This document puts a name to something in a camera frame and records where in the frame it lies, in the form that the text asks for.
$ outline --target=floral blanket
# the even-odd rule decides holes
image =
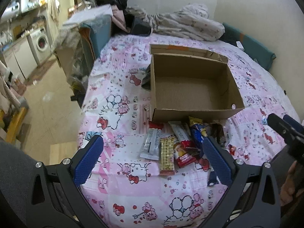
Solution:
[[[225,147],[234,158],[262,165],[284,146],[283,139],[265,123],[270,113],[299,117],[275,79],[248,55],[224,43],[201,42],[152,34],[116,36],[94,63],[82,110],[79,147],[94,134],[102,134],[104,150],[82,191],[109,227],[195,226],[210,214],[226,186],[207,186],[208,162],[192,163],[174,176],[159,176],[159,163],[139,157],[151,118],[150,93],[141,88],[150,63],[150,44],[208,49],[229,58],[228,65],[246,108],[219,121]],[[163,136],[172,134],[169,126]]]

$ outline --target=washing machine door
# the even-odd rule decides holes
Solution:
[[[46,51],[49,47],[47,37],[44,34],[41,34],[36,40],[37,49],[41,52]]]

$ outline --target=towel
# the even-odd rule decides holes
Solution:
[[[59,13],[58,13],[58,9],[56,6],[56,0],[51,0],[51,11],[50,11],[50,15],[51,18],[53,19],[53,21],[55,22],[59,22],[58,17],[59,17]]]

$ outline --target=washing machine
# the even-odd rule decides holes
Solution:
[[[51,56],[51,47],[45,28],[36,29],[27,36],[28,44],[38,65]]]

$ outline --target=hello kitty pattern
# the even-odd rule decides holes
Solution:
[[[194,226],[212,212],[226,190],[221,184],[207,186],[207,159],[176,168],[174,176],[161,177],[157,162],[139,158],[152,117],[150,92],[140,86],[151,60],[150,44],[203,48],[229,58],[246,108],[218,122],[224,128],[225,148],[235,159],[261,165],[284,147],[283,139],[267,126],[270,113],[289,114],[299,121],[273,77],[232,45],[156,34],[111,38],[89,76],[78,134],[79,148],[95,134],[103,137],[104,151],[81,188],[110,228]],[[162,132],[162,136],[172,133],[170,126]]]

